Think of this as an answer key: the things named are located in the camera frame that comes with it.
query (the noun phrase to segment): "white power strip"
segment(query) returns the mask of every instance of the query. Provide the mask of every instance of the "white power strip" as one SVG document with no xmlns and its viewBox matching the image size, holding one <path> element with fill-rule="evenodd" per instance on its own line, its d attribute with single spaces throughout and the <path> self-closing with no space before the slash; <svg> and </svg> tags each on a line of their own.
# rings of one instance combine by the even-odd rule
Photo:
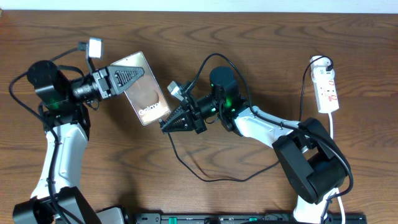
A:
<svg viewBox="0 0 398 224">
<path fill-rule="evenodd" d="M 310 62 L 321 56 L 314 56 Z M 331 64 L 326 57 L 321 58 L 311 64 L 311 79 L 315 89 L 315 97 L 319 113 L 331 113 L 339 108 L 335 85 L 335 71 L 327 71 L 326 68 Z"/>
</svg>

